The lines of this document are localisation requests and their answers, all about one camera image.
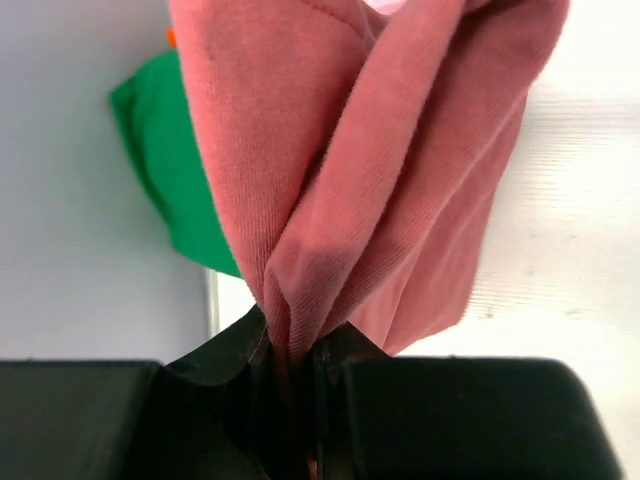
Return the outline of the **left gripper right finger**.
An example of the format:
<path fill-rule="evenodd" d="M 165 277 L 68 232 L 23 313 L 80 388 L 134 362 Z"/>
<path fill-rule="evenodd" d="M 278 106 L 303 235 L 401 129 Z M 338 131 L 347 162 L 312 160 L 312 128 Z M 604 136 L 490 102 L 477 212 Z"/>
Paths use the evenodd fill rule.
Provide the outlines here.
<path fill-rule="evenodd" d="M 544 358 L 398 357 L 345 325 L 312 350 L 322 479 L 619 479 L 591 397 Z"/>

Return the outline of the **red t shirt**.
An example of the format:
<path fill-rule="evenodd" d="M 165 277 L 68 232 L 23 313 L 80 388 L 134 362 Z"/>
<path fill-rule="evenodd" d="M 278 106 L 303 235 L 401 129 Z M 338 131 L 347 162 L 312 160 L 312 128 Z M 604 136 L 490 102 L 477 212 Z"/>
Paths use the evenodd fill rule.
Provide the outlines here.
<path fill-rule="evenodd" d="M 202 163 L 282 369 L 455 325 L 565 1 L 174 1 Z"/>

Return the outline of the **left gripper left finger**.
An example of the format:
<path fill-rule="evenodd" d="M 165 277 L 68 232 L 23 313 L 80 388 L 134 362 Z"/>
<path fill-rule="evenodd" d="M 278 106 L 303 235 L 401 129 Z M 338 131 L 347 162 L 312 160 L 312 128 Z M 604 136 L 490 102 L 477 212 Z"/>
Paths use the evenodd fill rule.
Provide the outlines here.
<path fill-rule="evenodd" d="M 291 479 L 252 308 L 187 355 L 1 365 L 5 479 Z"/>

